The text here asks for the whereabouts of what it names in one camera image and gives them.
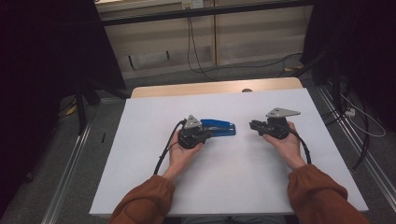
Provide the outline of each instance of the gray carpet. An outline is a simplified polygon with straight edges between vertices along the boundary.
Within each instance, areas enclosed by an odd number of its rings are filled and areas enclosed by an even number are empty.
[[[286,67],[298,65],[298,57],[293,57],[285,61]],[[237,65],[251,66],[263,65],[264,62],[234,64],[232,68],[224,68],[206,73],[215,80],[235,80],[277,77],[283,64],[278,63],[268,67],[242,68]],[[155,77],[141,77],[126,81],[128,92],[138,86],[166,85],[177,83],[193,83],[213,81],[200,73],[192,71],[176,72],[172,74],[162,74]],[[318,88],[314,87],[310,75],[301,78],[304,86],[308,88],[314,103],[320,114],[330,111],[318,93]],[[100,92],[102,97],[109,96],[105,92]],[[97,113],[92,121],[89,137],[83,148],[78,166],[70,183],[68,191],[63,201],[62,209],[57,216],[56,223],[106,223],[105,219],[92,217],[88,214],[91,208],[93,196],[100,181],[106,158],[111,149],[112,141],[118,128],[120,116],[122,114],[124,102],[112,104],[102,104],[95,106]],[[378,130],[371,124],[373,132]],[[351,148],[349,140],[337,123],[328,126],[335,144],[340,150],[346,164],[351,166],[358,158],[358,154]],[[384,138],[371,138],[370,151],[379,162],[388,177],[396,180],[393,163],[396,159],[394,148],[396,147],[395,132],[388,130]],[[34,179],[30,183],[21,186],[13,202],[9,205],[0,223],[40,223],[45,215],[50,199],[56,190],[60,178],[64,172],[74,144],[77,141],[78,118],[77,114],[62,118],[58,122],[58,129],[52,136],[51,142],[43,154],[40,162],[33,170]],[[362,164],[353,175],[364,200],[367,202],[370,211],[365,215],[374,224],[396,223],[396,214],[389,206],[384,194],[374,182],[368,170]]]

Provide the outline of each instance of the brown jacket sleeve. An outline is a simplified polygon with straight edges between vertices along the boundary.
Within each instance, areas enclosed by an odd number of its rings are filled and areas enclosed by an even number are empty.
[[[304,224],[365,224],[368,220],[347,201],[347,190],[314,165],[289,174],[290,205]]]
[[[174,184],[154,175],[124,196],[109,223],[163,223],[171,208],[174,192]]]

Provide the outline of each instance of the person's left hand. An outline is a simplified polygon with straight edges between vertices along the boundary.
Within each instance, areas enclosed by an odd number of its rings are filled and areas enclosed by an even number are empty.
[[[192,149],[181,147],[177,142],[178,132],[172,137],[169,144],[169,167],[163,173],[163,177],[174,182],[176,178],[183,173],[190,165],[194,155],[202,148],[204,144],[200,143]]]

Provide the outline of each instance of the person's right hand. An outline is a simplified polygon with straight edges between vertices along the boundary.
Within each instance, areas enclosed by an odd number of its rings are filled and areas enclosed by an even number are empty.
[[[288,124],[291,129],[296,131],[292,122],[288,121]],[[264,134],[262,138],[276,148],[280,157],[292,170],[296,170],[306,165],[305,161],[301,157],[300,141],[296,136],[294,136],[294,134],[289,133],[289,135],[282,140],[276,139],[268,134]]]

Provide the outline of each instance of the table surface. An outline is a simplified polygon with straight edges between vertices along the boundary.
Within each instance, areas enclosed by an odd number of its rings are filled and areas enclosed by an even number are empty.
[[[287,87],[295,90],[284,90]],[[254,92],[240,93],[246,88]],[[268,91],[274,88],[281,91]],[[149,97],[150,90],[167,97]],[[125,105],[90,214],[108,217],[126,192],[152,175],[170,130],[188,113],[198,119],[231,121],[237,135],[206,141],[205,150],[177,180],[169,216],[292,213],[286,194],[290,169],[248,127],[250,120],[265,119],[276,106],[302,112],[288,120],[309,145],[313,163],[348,190],[348,199],[358,210],[367,210],[307,90],[298,79],[280,78],[135,89]],[[166,156],[159,174],[168,162]]]

